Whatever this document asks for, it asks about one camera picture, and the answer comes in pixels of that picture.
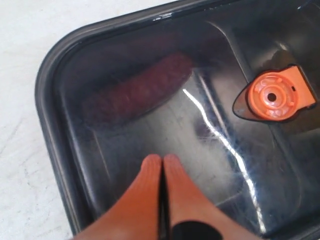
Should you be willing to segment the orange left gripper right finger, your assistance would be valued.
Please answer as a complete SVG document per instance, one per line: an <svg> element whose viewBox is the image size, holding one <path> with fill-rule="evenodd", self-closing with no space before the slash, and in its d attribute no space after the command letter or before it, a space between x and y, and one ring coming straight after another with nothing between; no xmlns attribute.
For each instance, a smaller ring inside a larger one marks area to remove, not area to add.
<svg viewBox="0 0 320 240"><path fill-rule="evenodd" d="M163 159L172 240L259 240L200 191L174 154Z"/></svg>

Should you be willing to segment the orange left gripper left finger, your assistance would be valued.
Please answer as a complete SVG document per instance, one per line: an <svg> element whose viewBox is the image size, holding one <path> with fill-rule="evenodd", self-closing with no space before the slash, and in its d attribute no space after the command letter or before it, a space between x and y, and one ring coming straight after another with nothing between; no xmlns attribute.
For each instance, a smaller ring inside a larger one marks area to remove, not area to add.
<svg viewBox="0 0 320 240"><path fill-rule="evenodd" d="M162 159L148 155L122 197L75 240L157 240Z"/></svg>

